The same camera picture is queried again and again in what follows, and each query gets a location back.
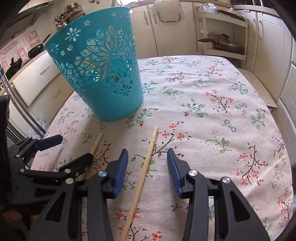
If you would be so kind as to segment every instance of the pot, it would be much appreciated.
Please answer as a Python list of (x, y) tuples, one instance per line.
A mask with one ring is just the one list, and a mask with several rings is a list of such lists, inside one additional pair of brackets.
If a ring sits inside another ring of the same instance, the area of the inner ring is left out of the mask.
[(11, 58), (10, 67), (5, 73), (7, 79), (10, 80), (16, 74), (16, 72), (20, 70), (21, 66), (22, 66), (21, 58), (15, 62), (13, 62), (13, 58)]
[(45, 41), (49, 38), (51, 34), (47, 35), (47, 37), (43, 40), (42, 44), (39, 44), (37, 46), (35, 46), (34, 48), (32, 48), (29, 52), (28, 52), (28, 57), (30, 59), (36, 57), (38, 54), (42, 53), (44, 46), (43, 44), (45, 43)]
[(244, 47), (236, 44), (232, 44), (229, 40), (229, 36), (226, 34), (222, 34), (225, 39), (215, 41), (213, 39), (205, 38), (205, 39), (199, 39), (198, 42), (208, 43), (212, 42), (214, 45), (214, 48), (221, 51), (231, 52), (231, 53), (237, 53), (237, 54), (244, 54)]

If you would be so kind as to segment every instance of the cabinet handle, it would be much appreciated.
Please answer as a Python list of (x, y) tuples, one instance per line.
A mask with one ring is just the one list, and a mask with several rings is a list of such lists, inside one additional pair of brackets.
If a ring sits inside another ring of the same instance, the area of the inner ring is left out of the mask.
[(42, 70), (40, 74), (43, 74), (43, 73), (45, 73), (45, 71), (47, 71), (47, 70), (48, 70), (48, 68), (49, 68), (49, 66), (47, 66), (47, 67), (46, 67), (44, 70)]
[(156, 15), (153, 13), (153, 18), (154, 18), (154, 22), (155, 24), (157, 24), (157, 21), (156, 21)]
[(262, 37), (260, 36), (260, 33), (259, 33), (259, 23), (261, 23), (261, 25), (262, 25), (262, 30), (263, 30), (263, 23), (261, 20), (258, 21), (258, 36), (260, 39), (262, 39)]
[(255, 22), (255, 26), (256, 26), (256, 20), (254, 18), (252, 20), (252, 32), (253, 32), (253, 35), (256, 36), (254, 28), (253, 28), (253, 22)]
[(144, 18), (145, 18), (146, 24), (148, 25), (148, 18), (147, 18), (147, 15), (146, 15), (145, 11), (144, 11)]
[(59, 89), (59, 91), (55, 94), (55, 96), (54, 96), (53, 98), (57, 97), (57, 95), (58, 95), (59, 93), (61, 93), (61, 89)]

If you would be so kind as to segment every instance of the chopstick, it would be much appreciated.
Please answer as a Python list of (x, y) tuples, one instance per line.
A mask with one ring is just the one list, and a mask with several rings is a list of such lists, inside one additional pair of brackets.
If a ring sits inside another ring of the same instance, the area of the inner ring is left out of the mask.
[(133, 201), (131, 203), (131, 206), (130, 206), (130, 209), (129, 209), (129, 212), (128, 212), (128, 216), (126, 218), (126, 223), (125, 223), (124, 228), (123, 228), (122, 233), (121, 233), (120, 241), (125, 241), (126, 236), (128, 234), (128, 229), (129, 229), (129, 227), (131, 225), (131, 222), (132, 222), (132, 219), (133, 219), (133, 214), (135, 213), (135, 210), (136, 210), (136, 207), (137, 207), (137, 204), (138, 204), (138, 200), (140, 198), (141, 191), (142, 191), (142, 188), (143, 188), (143, 185), (144, 185), (144, 181), (145, 181), (146, 173), (147, 173), (147, 170), (148, 170), (148, 167), (149, 167), (149, 162), (150, 162), (150, 158), (151, 158), (151, 155), (152, 155), (152, 151), (153, 151), (153, 147), (154, 147), (157, 132), (158, 132), (158, 127), (155, 126), (154, 130), (153, 130), (152, 138), (150, 140), (149, 149), (147, 151), (147, 155), (146, 155), (146, 158), (145, 158), (145, 161), (144, 161), (143, 170), (141, 172), (141, 176), (140, 176), (140, 179), (139, 179), (139, 182), (138, 182), (138, 185), (137, 185), (136, 193), (135, 193), (135, 195), (133, 197)]

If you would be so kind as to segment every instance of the table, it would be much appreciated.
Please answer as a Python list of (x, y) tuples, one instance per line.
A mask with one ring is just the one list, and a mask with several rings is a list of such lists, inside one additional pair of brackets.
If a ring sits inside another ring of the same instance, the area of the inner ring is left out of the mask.
[[(115, 122), (101, 121), (74, 92), (46, 134), (61, 134), (63, 143), (38, 152), (32, 169), (58, 170), (89, 152), (100, 132), (103, 138), (88, 176), (117, 160), (126, 148), (129, 164), (121, 194), (108, 200), (114, 240), (119, 240), (153, 127), (158, 125), (156, 149), (127, 240), (182, 240), (188, 200), (180, 200), (173, 188), (168, 148), (205, 177), (230, 177), (275, 240), (292, 216), (291, 167), (276, 123), (254, 88), (221, 57), (141, 59), (139, 70), (144, 101), (135, 113)], [(208, 240), (214, 235), (213, 212), (209, 197)], [(82, 227), (87, 240), (85, 205)]]

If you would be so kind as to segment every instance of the utensil holder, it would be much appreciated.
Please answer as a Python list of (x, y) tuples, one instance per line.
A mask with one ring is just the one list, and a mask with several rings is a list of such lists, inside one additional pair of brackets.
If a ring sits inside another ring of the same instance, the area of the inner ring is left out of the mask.
[(101, 120), (115, 121), (143, 101), (129, 7), (76, 19), (45, 45), (61, 73)]

